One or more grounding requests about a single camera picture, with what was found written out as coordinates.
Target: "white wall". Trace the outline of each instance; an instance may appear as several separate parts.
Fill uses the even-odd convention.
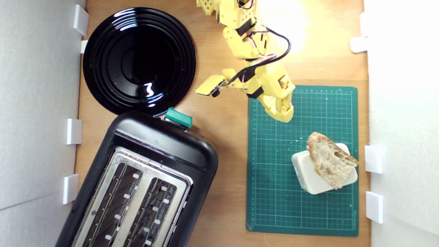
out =
[[[0,247],[53,246],[70,205],[63,177],[78,116],[81,35],[72,28],[85,0],[0,1]]]
[[[370,143],[384,148],[384,223],[373,247],[439,246],[439,35],[437,1],[365,0],[371,17]]]

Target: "black cable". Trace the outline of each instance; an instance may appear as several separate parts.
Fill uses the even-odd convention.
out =
[[[238,5],[239,5],[239,7],[242,8],[242,9],[251,9],[251,8],[253,7],[253,2],[254,2],[254,1],[252,1],[252,4],[251,4],[250,7],[248,7],[248,8],[245,8],[243,5],[241,5],[241,3],[239,2],[239,0],[238,0]]]
[[[270,33],[273,33],[274,35],[276,35],[278,37],[281,37],[284,40],[286,40],[288,42],[288,49],[279,57],[276,57],[276,58],[270,59],[268,61],[264,61],[264,62],[261,62],[259,64],[255,64],[255,65],[249,66],[247,68],[241,69],[234,77],[232,77],[232,79],[229,81],[229,83],[227,83],[225,86],[229,85],[230,83],[234,82],[236,79],[240,78],[245,72],[247,72],[247,70],[254,70],[254,69],[258,68],[258,67],[261,67],[261,66],[273,63],[273,62],[277,62],[277,61],[283,59],[288,54],[288,52],[290,52],[290,50],[291,50],[291,41],[287,37],[285,37],[285,36],[283,36],[281,34],[278,34],[277,32],[269,29],[266,26],[264,26],[264,27],[267,28],[267,30]]]

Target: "toaster grill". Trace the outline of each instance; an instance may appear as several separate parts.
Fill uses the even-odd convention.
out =
[[[73,246],[166,246],[192,184],[187,175],[116,148]]]

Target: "white clip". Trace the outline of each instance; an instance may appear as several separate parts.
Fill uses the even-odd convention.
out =
[[[78,195],[79,175],[73,174],[68,177],[64,177],[64,190],[62,197],[62,204],[67,204]]]
[[[67,119],[67,144],[82,143],[82,120]]]
[[[353,53],[359,53],[363,51],[367,51],[369,48],[368,46],[368,39],[367,37],[353,37],[349,41],[349,44],[351,46],[351,51]]]
[[[360,32],[361,37],[353,37],[349,41],[351,51],[353,53],[359,53],[367,51],[369,49],[369,33],[371,31],[371,25],[369,20],[369,14],[365,11],[360,14]]]
[[[383,173],[383,152],[379,146],[364,146],[365,168],[368,172]]]
[[[366,192],[366,217],[382,224],[383,223],[383,196]]]
[[[82,40],[81,41],[81,54],[84,54],[85,47],[87,46],[88,40]]]
[[[73,28],[82,36],[87,36],[88,29],[88,13],[79,4],[75,6],[75,18],[73,20]]]

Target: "bread crust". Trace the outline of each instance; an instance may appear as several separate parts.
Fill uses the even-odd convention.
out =
[[[317,149],[316,149],[316,145],[317,143],[319,143],[320,141],[324,141],[326,143],[328,143],[328,145],[332,148],[335,149],[336,152],[338,153],[338,155],[336,155],[340,160],[347,160],[351,163],[354,163],[353,167],[357,167],[360,163],[358,162],[357,159],[355,159],[354,157],[352,157],[351,155],[347,154],[345,151],[343,151],[341,148],[339,148],[331,139],[329,139],[327,136],[317,133],[317,132],[313,132],[309,137],[308,137],[308,142],[306,145],[306,150],[308,150],[309,152],[309,157],[311,158],[312,162],[314,163],[314,170],[315,172],[321,176],[323,179],[325,179],[334,189],[339,189],[341,188],[340,185],[337,185],[331,181],[329,181],[326,178],[326,175],[323,174],[320,170],[321,168],[321,164],[317,162]]]

